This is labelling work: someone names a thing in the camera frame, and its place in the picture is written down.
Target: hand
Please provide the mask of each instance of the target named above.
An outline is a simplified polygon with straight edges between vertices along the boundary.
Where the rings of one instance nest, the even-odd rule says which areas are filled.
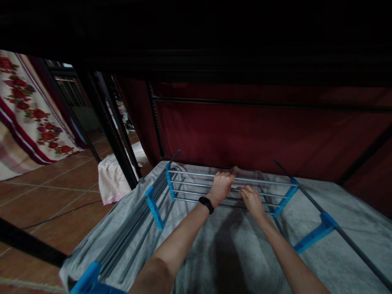
[[[266,214],[257,190],[249,185],[246,185],[243,188],[238,188],[241,190],[239,193],[244,199],[246,208],[249,210],[250,214],[257,220],[265,217]]]
[[[219,171],[215,174],[212,188],[206,196],[206,198],[211,201],[214,208],[216,208],[218,204],[226,198],[232,188],[234,178],[235,175],[231,174],[229,171]]]

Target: drying rack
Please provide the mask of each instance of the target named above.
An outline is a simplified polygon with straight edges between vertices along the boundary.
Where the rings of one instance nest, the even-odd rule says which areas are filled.
[[[177,151],[176,155],[170,160],[170,162],[165,166],[163,171],[154,181],[154,183],[148,188],[145,193],[145,196],[138,202],[138,204],[133,209],[132,213],[127,217],[124,223],[117,230],[111,241],[105,246],[103,251],[100,253],[98,258],[91,263],[91,265],[87,268],[85,273],[76,283],[76,285],[72,288],[71,294],[125,294],[126,292],[114,288],[112,286],[106,285],[103,281],[112,273],[113,269],[123,256],[125,250],[128,248],[129,244],[132,242],[133,238],[143,225],[144,221],[148,217],[151,212],[153,218],[149,222],[145,232],[143,233],[141,239],[136,246],[132,257],[128,261],[124,271],[118,278],[118,282],[123,283],[125,276],[129,272],[133,261],[136,258],[151,226],[153,223],[156,224],[159,229],[157,236],[155,237],[149,252],[147,253],[147,257],[144,260],[143,264],[149,260],[151,255],[154,253],[155,248],[158,244],[158,240],[161,236],[163,229],[165,228],[166,221],[170,215],[170,212],[175,204],[176,200],[187,201],[198,203],[197,199],[189,199],[184,197],[179,197],[178,194],[185,195],[194,195],[194,196],[205,196],[206,194],[197,193],[187,190],[180,190],[182,186],[199,186],[205,188],[211,188],[212,185],[207,184],[199,184],[199,183],[190,183],[185,181],[185,177],[182,177],[181,180],[176,180],[176,177],[179,174],[182,175],[192,175],[192,176],[200,176],[200,177],[209,177],[213,178],[215,175],[212,174],[202,174],[202,173],[194,173],[188,171],[180,171],[171,168],[171,164],[173,163],[176,156],[180,153],[180,150]],[[380,281],[389,289],[392,289],[392,283],[388,280],[388,278],[380,271],[380,269],[366,256],[366,254],[355,244],[355,242],[342,230],[339,224],[309,195],[309,193],[305,190],[305,188],[294,179],[285,169],[284,167],[276,160],[275,163],[284,171],[284,173],[289,177],[290,182],[276,182],[269,180],[257,180],[251,178],[239,178],[236,177],[235,181],[252,183],[252,184],[268,184],[268,185],[283,185],[287,186],[288,190],[285,195],[278,194],[270,194],[264,193],[263,189],[260,188],[259,195],[264,198],[262,204],[265,208],[268,208],[269,211],[265,211],[267,215],[273,218],[276,223],[276,226],[280,233],[286,238],[285,233],[282,230],[282,227],[279,222],[279,216],[281,215],[284,208],[290,202],[290,200],[294,197],[298,190],[301,190],[302,193],[312,202],[312,204],[319,210],[321,224],[311,231],[308,235],[306,235],[301,241],[299,241],[296,245],[293,246],[295,251],[298,254],[301,254],[306,249],[314,245],[316,242],[320,241],[322,238],[332,233],[334,230],[337,231],[343,239],[347,242],[348,245],[358,254],[358,256],[366,263],[366,265],[373,271],[373,273],[380,279]],[[239,189],[232,188],[232,191],[238,192]],[[170,192],[172,202],[167,210],[165,215],[165,219],[162,220],[160,215],[160,209],[165,201],[168,193]],[[280,199],[279,204],[271,203],[271,198]],[[227,201],[243,201],[242,198],[232,198],[226,197]],[[246,207],[239,207],[234,205],[227,205],[220,203],[219,207],[232,208],[232,209],[240,209],[247,211]]]

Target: floral blanket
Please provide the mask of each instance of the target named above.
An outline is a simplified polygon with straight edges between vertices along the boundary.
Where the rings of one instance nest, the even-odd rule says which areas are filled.
[[[83,149],[26,55],[0,50],[0,180]]]

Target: gray sheet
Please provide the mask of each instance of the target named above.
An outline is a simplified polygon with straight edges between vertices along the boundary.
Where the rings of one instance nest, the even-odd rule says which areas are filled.
[[[144,180],[141,180],[136,189],[118,202],[75,248],[60,271],[60,277],[66,289],[68,278],[78,280],[82,276],[166,164],[166,161],[160,162]],[[172,166],[183,171],[209,174],[217,171],[215,168],[176,163],[173,163]],[[231,171],[241,177],[288,182],[287,177],[263,174],[259,171],[244,171],[236,167]],[[184,175],[184,177],[188,182],[212,183],[212,178],[194,178],[188,175]],[[389,279],[392,279],[392,223],[334,183],[301,178],[298,180],[380,270]],[[265,192],[273,194],[284,194],[288,189],[284,186],[267,184],[262,187]],[[181,189],[201,193],[208,192],[206,188],[190,185],[184,185]],[[198,196],[184,194],[179,196],[198,198]],[[235,192],[230,193],[229,196],[240,198]],[[165,217],[170,202],[171,198],[167,197],[161,208],[162,218]],[[233,201],[226,200],[225,203],[232,205]],[[195,205],[176,201],[158,246]],[[106,279],[106,284],[124,291],[129,290],[158,233],[156,225],[152,226],[147,235],[124,283],[119,284],[118,278],[151,218],[151,215],[147,218],[124,257],[111,276]],[[293,245],[320,224],[318,210],[301,191],[298,191],[286,206],[280,220],[283,230]],[[332,293],[389,293],[336,232],[332,232],[302,253],[301,257]],[[291,293],[291,290],[271,246],[252,216],[248,212],[218,207],[200,230],[177,275],[172,292]]]

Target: black wristband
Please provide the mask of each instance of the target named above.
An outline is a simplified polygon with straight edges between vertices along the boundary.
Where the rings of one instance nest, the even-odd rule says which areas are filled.
[[[214,208],[212,207],[211,201],[208,198],[200,197],[199,202],[208,208],[209,214],[214,212]]]

